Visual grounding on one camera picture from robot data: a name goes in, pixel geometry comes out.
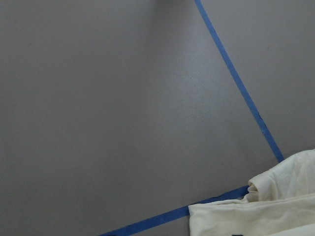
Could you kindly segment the brown table cover sheet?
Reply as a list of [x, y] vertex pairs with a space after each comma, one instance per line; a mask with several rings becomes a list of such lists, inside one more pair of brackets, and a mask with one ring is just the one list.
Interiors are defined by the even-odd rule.
[[1, 235], [98, 236], [276, 163], [194, 1], [1, 1]]

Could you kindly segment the cream motorcycle print t-shirt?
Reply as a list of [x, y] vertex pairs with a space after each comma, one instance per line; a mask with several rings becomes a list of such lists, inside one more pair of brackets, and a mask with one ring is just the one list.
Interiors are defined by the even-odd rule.
[[249, 180], [242, 199], [189, 206], [192, 236], [313, 236], [315, 151], [296, 153]]

